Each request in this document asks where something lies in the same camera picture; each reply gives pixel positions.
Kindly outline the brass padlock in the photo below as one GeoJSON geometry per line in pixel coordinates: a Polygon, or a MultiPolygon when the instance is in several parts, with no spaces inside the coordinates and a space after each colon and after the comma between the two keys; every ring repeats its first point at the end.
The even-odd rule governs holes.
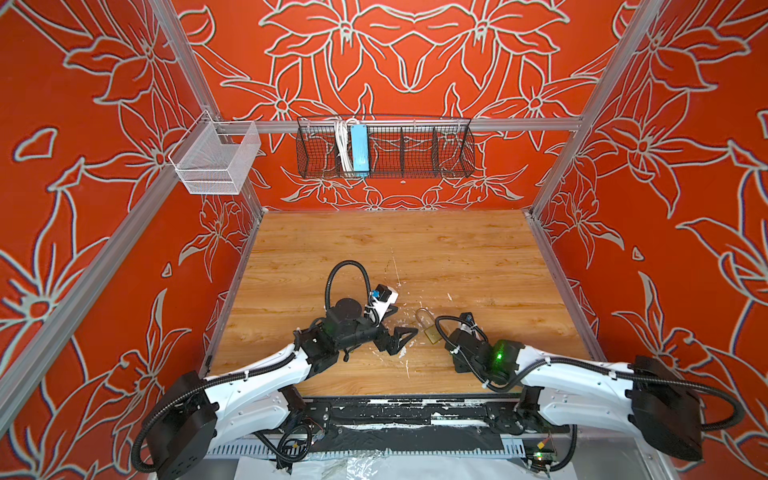
{"type": "Polygon", "coordinates": [[[442,337],[437,331],[435,317],[427,308],[421,307],[417,309],[414,316],[424,335],[432,345],[435,345],[442,340],[442,337]]]}

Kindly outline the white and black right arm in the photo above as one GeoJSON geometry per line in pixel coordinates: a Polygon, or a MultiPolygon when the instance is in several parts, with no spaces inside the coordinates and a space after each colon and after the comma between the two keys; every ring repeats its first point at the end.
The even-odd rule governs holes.
{"type": "Polygon", "coordinates": [[[650,357],[605,363],[511,340],[491,343],[469,312],[438,316],[434,325],[456,372],[494,393],[520,388],[518,411],[552,426],[621,432],[667,456],[699,461],[705,433],[732,428],[746,415],[734,395],[682,380],[650,357]]]}

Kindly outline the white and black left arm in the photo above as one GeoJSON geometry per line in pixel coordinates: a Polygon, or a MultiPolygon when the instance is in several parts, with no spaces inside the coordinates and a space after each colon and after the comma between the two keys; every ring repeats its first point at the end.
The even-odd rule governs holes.
{"type": "Polygon", "coordinates": [[[177,379],[142,421],[130,450],[131,466],[160,479],[177,479],[212,447],[275,430],[303,407],[296,385],[313,378],[352,351],[372,343],[396,356],[418,333],[389,330],[398,294],[371,284],[364,266],[343,260],[330,271],[324,314],[275,354],[223,375],[202,378],[188,372],[177,379]]]}

